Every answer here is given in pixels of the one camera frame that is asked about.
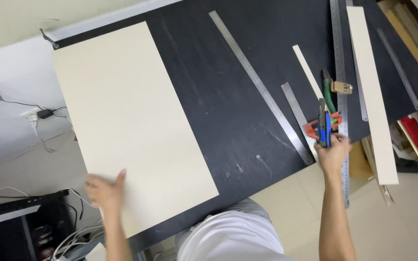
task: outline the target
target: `person's left hand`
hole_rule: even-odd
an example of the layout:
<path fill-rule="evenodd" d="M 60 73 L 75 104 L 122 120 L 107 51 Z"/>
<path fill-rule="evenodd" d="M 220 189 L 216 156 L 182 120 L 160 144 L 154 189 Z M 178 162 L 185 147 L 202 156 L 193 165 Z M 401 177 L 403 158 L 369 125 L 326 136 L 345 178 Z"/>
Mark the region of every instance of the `person's left hand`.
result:
<path fill-rule="evenodd" d="M 110 182 L 100 176 L 86 176 L 85 191 L 91 199 L 91 204 L 100 207 L 104 214 L 118 214 L 124 200 L 124 182 L 127 171 L 122 169 L 115 182 Z"/>

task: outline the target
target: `gray pants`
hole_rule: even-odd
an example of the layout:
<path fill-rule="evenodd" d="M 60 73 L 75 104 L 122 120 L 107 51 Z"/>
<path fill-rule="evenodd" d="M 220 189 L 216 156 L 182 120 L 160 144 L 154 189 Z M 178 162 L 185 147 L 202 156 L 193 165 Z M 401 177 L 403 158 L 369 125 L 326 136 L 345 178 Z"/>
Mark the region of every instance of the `gray pants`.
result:
<path fill-rule="evenodd" d="M 228 207 L 222 212 L 231 211 L 231 210 L 240 211 L 240 212 L 244 212 L 244 213 L 248 213 L 252 215 L 257 215 L 271 222 L 270 217 L 267 214 L 267 212 L 264 210 L 264 208 L 262 208 L 259 204 L 257 204 L 254 200 L 250 198 L 243 199 L 242 201 L 236 203 L 235 205 L 232 205 L 231 207 Z M 193 227 L 187 228 L 183 230 L 182 232 L 175 235 L 175 251 L 177 254 L 178 254 L 178 250 L 180 250 L 183 243 L 188 238 L 189 234 L 191 234 L 191 232 L 201 223 L 202 221 L 197 223 Z"/>

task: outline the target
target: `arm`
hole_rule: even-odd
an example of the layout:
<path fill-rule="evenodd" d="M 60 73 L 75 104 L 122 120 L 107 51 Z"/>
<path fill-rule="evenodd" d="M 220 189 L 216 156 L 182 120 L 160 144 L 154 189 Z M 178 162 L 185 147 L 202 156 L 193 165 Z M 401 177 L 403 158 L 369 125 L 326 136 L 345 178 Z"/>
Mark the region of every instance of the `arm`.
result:
<path fill-rule="evenodd" d="M 106 234 L 106 253 L 108 261 L 130 261 L 131 250 L 125 238 L 120 218 L 120 209 L 124 198 L 126 171 L 120 171 L 114 183 L 96 175 L 87 175 L 85 191 L 91 204 L 103 211 Z"/>
<path fill-rule="evenodd" d="M 320 261 L 355 261 L 356 250 L 349 232 L 348 219 L 341 192 L 341 164 L 351 151 L 348 137 L 332 135 L 331 147 L 316 145 L 324 172 L 325 192 L 319 236 Z"/>

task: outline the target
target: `green pliers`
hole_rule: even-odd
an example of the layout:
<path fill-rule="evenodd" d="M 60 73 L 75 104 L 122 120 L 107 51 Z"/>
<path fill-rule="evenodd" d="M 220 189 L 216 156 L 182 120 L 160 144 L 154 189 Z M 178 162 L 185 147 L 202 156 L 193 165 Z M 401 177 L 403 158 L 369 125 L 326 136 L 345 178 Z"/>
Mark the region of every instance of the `green pliers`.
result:
<path fill-rule="evenodd" d="M 322 78 L 323 78 L 323 84 L 324 84 L 325 103 L 327 104 L 328 111 L 330 112 L 330 114 L 333 114 L 336 112 L 335 105 L 333 104 L 333 101 L 332 101 L 332 96 L 330 95 L 332 91 L 331 86 L 332 86 L 333 80 L 330 77 L 330 74 L 328 74 L 327 70 L 325 69 L 322 70 Z"/>

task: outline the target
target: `white t-shirt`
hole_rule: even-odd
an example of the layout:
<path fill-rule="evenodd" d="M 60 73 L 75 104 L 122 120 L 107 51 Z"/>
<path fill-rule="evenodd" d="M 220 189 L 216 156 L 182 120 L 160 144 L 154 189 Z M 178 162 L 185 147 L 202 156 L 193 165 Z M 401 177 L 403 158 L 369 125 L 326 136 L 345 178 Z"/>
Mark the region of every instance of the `white t-shirt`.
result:
<path fill-rule="evenodd" d="M 272 224 L 263 217 L 227 211 L 199 224 L 177 261 L 291 261 Z"/>

